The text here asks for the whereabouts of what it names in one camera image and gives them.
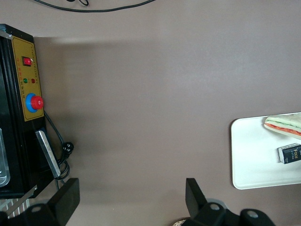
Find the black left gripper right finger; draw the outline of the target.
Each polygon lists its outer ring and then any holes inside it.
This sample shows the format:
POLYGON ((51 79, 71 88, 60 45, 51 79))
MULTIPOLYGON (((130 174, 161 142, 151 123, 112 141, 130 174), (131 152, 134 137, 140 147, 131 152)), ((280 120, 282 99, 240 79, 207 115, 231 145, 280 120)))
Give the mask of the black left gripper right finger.
POLYGON ((194 178, 186 179, 185 201, 190 217, 186 226, 273 226, 275 223, 264 212, 243 209, 234 214, 217 202, 206 199, 194 178))

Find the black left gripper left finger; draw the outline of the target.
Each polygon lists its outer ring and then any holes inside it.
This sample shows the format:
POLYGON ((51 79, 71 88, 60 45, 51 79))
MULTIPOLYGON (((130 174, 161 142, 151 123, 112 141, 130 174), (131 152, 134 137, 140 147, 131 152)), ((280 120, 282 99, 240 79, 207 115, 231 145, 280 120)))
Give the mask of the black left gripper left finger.
POLYGON ((9 219, 10 226, 65 226, 80 202, 79 179, 70 178, 47 203, 9 219))

